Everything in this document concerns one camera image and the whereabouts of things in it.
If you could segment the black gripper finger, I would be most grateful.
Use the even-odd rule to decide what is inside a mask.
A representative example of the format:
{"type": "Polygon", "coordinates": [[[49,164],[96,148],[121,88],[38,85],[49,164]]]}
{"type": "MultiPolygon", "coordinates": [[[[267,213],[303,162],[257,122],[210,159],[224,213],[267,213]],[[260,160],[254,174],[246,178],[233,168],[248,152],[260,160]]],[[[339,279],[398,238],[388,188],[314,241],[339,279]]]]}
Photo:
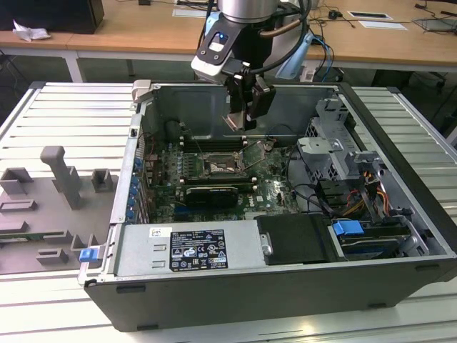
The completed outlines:
{"type": "Polygon", "coordinates": [[[248,74],[234,74],[227,78],[230,113],[248,113],[248,99],[251,77],[248,74]]]}
{"type": "Polygon", "coordinates": [[[268,84],[262,76],[255,76],[244,92],[246,103],[246,115],[244,129],[253,130],[256,128],[256,120],[268,114],[271,104],[276,95],[276,88],[268,84]]]}

